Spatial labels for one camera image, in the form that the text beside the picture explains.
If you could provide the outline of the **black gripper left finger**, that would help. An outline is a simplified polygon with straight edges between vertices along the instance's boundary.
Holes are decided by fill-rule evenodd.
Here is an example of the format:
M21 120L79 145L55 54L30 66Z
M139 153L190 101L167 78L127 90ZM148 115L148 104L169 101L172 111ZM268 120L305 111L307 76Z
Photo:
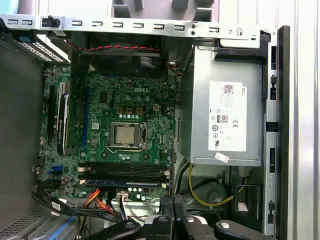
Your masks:
M148 216L143 225L124 220L104 228L87 240L173 240L175 238L175 207L171 197L160 199L159 214Z

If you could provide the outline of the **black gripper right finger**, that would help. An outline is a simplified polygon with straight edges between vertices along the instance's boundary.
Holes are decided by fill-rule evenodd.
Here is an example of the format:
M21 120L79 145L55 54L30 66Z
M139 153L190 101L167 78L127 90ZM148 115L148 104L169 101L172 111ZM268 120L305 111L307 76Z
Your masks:
M177 196L174 197L177 236L181 240L265 240L267 236L231 220L220 220L210 227L201 216L188 215Z

